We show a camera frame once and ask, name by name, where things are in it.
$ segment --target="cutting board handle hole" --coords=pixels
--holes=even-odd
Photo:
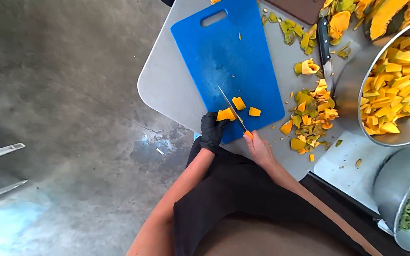
[[[202,27],[207,27],[210,26],[213,23],[216,23],[222,19],[224,19],[227,16],[227,12],[225,12],[224,10],[219,11],[215,14],[212,14],[211,16],[208,16],[207,18],[203,19],[200,21],[200,25]]]

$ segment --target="kitchen knife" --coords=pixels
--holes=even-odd
[[[330,96],[334,94],[333,87],[333,66],[332,56],[330,54],[330,38],[328,37],[328,20],[326,17],[319,19],[317,23],[317,39],[319,44],[320,63],[322,64],[323,76],[327,82],[327,88],[330,90]]]
[[[248,129],[246,129],[245,125],[243,124],[242,119],[238,116],[238,114],[235,112],[235,109],[232,107],[231,102],[227,99],[227,97],[225,96],[224,92],[222,91],[221,87],[219,87],[219,90],[221,91],[222,96],[224,97],[225,103],[227,103],[227,106],[231,109],[232,114],[234,115],[237,123],[242,127],[243,129],[243,134],[246,134],[248,137],[251,138],[251,140],[254,138],[252,133],[250,131],[248,131]]]

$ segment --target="stainless steel bowl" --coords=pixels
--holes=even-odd
[[[410,146],[392,156],[374,183],[373,199],[382,219],[400,247],[410,251],[410,230],[399,230],[401,214],[410,196]]]
[[[339,113],[337,119],[348,131],[368,137],[373,142],[385,147],[397,147],[410,144],[410,117],[397,121],[399,134],[387,133],[370,136],[362,126],[360,116],[360,98],[363,85],[368,78],[371,67],[379,56],[398,37],[410,36],[410,26],[394,36],[385,37],[364,47],[341,73],[335,91],[336,108]]]

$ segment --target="blue cutting board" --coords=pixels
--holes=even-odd
[[[202,27],[202,20],[222,11],[224,19]],[[246,108],[237,113],[249,131],[285,116],[256,0],[222,0],[170,30],[208,111],[227,108],[220,86],[230,101],[242,97]],[[260,109],[261,115],[249,116],[249,107]],[[231,122],[222,142],[242,136],[242,128]]]

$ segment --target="black nitrile glove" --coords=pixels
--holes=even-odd
[[[226,124],[231,120],[224,119],[219,122],[216,121],[218,113],[208,112],[206,115],[202,116],[202,125],[200,129],[202,130],[202,142],[200,146],[202,148],[207,148],[214,154],[219,152],[219,143],[222,140],[222,131]]]

